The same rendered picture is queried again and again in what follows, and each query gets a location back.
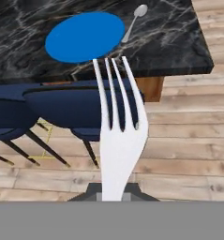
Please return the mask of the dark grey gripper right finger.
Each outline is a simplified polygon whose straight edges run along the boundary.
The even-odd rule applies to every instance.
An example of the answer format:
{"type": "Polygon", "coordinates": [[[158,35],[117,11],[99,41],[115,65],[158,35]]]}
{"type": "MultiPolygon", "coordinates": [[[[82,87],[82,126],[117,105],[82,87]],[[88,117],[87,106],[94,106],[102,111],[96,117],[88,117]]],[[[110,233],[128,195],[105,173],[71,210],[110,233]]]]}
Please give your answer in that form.
{"type": "Polygon", "coordinates": [[[137,201],[157,202],[157,199],[146,193],[143,193],[138,183],[127,183],[123,193],[122,201],[123,202],[137,202],[137,201]]]}

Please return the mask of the silver spoon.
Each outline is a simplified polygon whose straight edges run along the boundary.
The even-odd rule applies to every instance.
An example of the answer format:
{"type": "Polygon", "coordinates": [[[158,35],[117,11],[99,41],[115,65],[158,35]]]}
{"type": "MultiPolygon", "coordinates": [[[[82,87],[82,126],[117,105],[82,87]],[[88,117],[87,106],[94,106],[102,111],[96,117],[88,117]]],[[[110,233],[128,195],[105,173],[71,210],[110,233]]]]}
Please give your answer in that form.
{"type": "Polygon", "coordinates": [[[129,28],[127,29],[127,32],[125,33],[125,35],[124,35],[124,37],[122,39],[122,43],[127,43],[128,42],[128,39],[129,39],[129,36],[131,34],[131,31],[132,31],[134,23],[136,22],[136,20],[139,17],[143,17],[146,14],[147,10],[148,10],[148,6],[147,5],[139,5],[134,10],[134,19],[133,19],[132,23],[130,24],[129,28]]]}

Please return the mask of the dark blue chair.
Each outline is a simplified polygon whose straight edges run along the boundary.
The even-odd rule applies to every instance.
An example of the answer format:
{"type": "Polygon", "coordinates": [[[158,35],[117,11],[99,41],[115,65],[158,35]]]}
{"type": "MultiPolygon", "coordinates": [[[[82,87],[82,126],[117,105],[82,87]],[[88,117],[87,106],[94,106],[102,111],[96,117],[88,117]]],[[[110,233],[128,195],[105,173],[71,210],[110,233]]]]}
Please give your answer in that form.
{"type": "Polygon", "coordinates": [[[28,106],[47,122],[68,128],[82,140],[95,166],[90,142],[98,142],[101,127],[100,97],[96,80],[42,85],[23,92],[28,106]]]}
{"type": "Polygon", "coordinates": [[[67,167],[70,167],[62,157],[30,130],[37,123],[39,116],[30,109],[22,94],[24,91],[38,86],[39,83],[0,85],[0,141],[39,166],[38,162],[12,142],[22,135],[27,135],[67,167]]]}

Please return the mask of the blue round plate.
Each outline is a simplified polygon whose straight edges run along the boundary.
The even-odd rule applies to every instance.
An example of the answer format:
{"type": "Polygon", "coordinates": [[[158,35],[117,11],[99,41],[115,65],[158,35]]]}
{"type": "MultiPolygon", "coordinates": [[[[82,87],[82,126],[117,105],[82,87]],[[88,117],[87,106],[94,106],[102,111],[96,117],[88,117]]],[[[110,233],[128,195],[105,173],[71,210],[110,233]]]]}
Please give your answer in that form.
{"type": "Polygon", "coordinates": [[[119,45],[123,21],[108,12],[85,12],[58,23],[45,39],[47,54],[63,63],[78,64],[99,58],[119,45]]]}

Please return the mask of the white fork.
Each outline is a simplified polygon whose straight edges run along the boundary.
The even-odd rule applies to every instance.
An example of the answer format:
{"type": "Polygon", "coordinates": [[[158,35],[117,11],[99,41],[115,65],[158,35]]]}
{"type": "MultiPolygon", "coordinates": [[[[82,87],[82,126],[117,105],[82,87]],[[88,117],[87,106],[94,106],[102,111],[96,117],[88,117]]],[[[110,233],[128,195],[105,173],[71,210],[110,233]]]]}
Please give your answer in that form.
{"type": "Polygon", "coordinates": [[[112,127],[110,127],[109,108],[103,80],[101,77],[97,59],[93,60],[97,77],[97,86],[101,105],[101,129],[100,129],[100,167],[103,202],[121,202],[127,181],[137,164],[145,147],[149,124],[143,105],[142,96],[133,77],[133,73],[125,56],[122,57],[127,76],[135,98],[138,126],[133,126],[130,105],[127,92],[121,79],[120,72],[112,59],[112,64],[120,85],[125,107],[125,129],[121,130],[118,116],[117,99],[114,92],[113,80],[109,60],[105,59],[109,84],[112,94],[112,127]]]}

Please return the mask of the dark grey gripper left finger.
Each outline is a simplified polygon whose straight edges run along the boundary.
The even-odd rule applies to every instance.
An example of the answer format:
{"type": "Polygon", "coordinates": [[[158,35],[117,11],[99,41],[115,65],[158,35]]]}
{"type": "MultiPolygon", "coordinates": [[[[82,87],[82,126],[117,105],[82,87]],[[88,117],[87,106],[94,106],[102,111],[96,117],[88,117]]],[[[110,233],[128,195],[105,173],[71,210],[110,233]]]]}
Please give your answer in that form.
{"type": "Polygon", "coordinates": [[[70,202],[78,201],[96,201],[97,194],[101,192],[100,183],[89,183],[86,191],[78,196],[69,199],[70,202]]]}

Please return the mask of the black marble dining table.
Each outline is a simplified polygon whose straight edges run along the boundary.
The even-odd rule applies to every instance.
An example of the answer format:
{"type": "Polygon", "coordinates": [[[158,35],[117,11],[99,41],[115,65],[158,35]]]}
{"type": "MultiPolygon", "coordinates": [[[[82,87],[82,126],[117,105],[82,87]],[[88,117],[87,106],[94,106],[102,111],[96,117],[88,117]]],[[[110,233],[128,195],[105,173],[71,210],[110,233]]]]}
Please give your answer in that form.
{"type": "Polygon", "coordinates": [[[0,84],[89,81],[93,63],[59,63],[45,52],[53,27],[82,12],[118,16],[127,30],[134,10],[148,10],[133,25],[127,43],[108,58],[122,67],[125,56],[135,78],[208,74],[214,67],[191,0],[0,0],[0,84]]]}

